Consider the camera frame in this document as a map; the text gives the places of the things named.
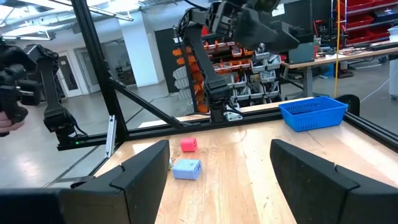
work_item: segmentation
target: workbench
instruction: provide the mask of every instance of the workbench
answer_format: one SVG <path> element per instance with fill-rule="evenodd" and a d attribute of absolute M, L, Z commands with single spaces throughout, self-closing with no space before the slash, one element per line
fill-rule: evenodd
<path fill-rule="evenodd" d="M 377 44 L 372 44 L 372 45 L 379 45 L 379 44 L 388 44 L 389 41 L 385 42 L 380 42 Z M 353 48 L 348 48 L 348 49 L 343 49 L 340 52 L 344 51 L 350 51 L 353 50 Z M 391 49 L 386 49 L 386 50 L 378 50 L 378 51 L 364 51 L 355 55 L 339 55 L 338 60 L 339 62 L 345 62 L 348 60 L 354 60 L 354 59 L 359 59 L 359 58 L 366 58 L 366 57 L 376 57 L 380 55 L 387 55 L 391 54 L 393 52 L 398 52 L 398 47 L 394 47 Z M 313 88 L 313 77 L 312 77 L 312 68 L 319 66 L 319 65 L 327 65 L 330 63 L 336 63 L 336 58 L 337 54 L 334 55 L 326 55 L 326 57 L 323 58 L 316 58 L 315 61 L 313 62 L 307 62 L 307 63 L 299 63 L 299 64 L 289 64 L 282 62 L 282 65 L 285 67 L 284 73 L 282 74 L 282 78 L 288 79 L 287 74 L 289 73 L 289 69 L 293 68 L 303 68 L 305 69 L 304 75 L 303 75 L 303 90 L 300 93 L 293 94 L 295 95 L 294 98 L 303 98 L 303 97 L 309 97 L 309 96 L 321 96 L 324 94 L 314 94 L 312 88 Z"/>
<path fill-rule="evenodd" d="M 275 108 L 279 103 L 242 108 Z M 201 115 L 179 118 L 181 121 Z M 143 123 L 141 127 L 163 124 Z M 180 140 L 195 137 L 198 150 L 183 153 Z M 156 223 L 295 223 L 269 157 L 272 139 L 281 139 L 317 156 L 398 187 L 398 154 L 347 122 L 296 133 L 280 120 L 125 142 L 95 176 L 104 174 L 153 143 L 168 139 L 173 162 L 199 159 L 197 180 L 167 176 Z"/>

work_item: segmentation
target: metal beam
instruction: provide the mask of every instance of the metal beam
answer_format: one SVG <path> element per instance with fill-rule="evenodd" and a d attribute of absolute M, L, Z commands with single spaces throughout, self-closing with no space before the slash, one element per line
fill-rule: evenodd
<path fill-rule="evenodd" d="M 12 8 L 10 12 L 8 12 L 8 14 L 5 16 L 5 18 L 1 21 L 0 23 L 0 27 L 2 26 L 3 23 L 6 22 L 6 20 L 8 19 L 8 17 L 11 15 L 12 12 L 14 12 L 15 8 Z"/>
<path fill-rule="evenodd" d="M 98 79 L 99 87 L 101 88 L 106 108 L 108 109 L 108 113 L 114 114 L 118 121 L 116 126 L 116 137 L 119 142 L 123 142 L 127 137 L 126 122 L 116 92 L 109 85 L 109 78 L 111 75 L 108 73 L 108 69 L 104 62 L 105 59 L 102 53 L 100 40 L 91 18 L 90 10 L 85 0 L 72 0 L 72 5 L 86 44 L 88 55 L 93 64 L 95 75 Z"/>

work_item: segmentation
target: white pillar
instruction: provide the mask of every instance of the white pillar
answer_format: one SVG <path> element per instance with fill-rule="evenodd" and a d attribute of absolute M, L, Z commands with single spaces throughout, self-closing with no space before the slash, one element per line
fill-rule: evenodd
<path fill-rule="evenodd" d="M 164 80 L 164 73 L 155 32 L 146 13 L 134 13 L 133 18 L 132 22 L 119 20 L 119 24 L 137 86 L 158 84 Z"/>

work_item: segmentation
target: red cube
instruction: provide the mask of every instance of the red cube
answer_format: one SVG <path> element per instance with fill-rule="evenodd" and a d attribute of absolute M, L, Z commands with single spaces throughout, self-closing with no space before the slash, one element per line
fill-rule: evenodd
<path fill-rule="evenodd" d="M 181 149 L 183 152 L 195 152 L 198 148 L 196 138 L 184 138 L 181 140 Z"/>

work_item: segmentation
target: blue plastic basket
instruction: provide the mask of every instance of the blue plastic basket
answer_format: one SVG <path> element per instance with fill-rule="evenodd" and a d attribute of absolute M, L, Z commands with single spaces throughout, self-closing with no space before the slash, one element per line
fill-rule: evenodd
<path fill-rule="evenodd" d="M 285 122 L 297 132 L 339 125 L 347 107 L 327 96 L 279 105 Z"/>

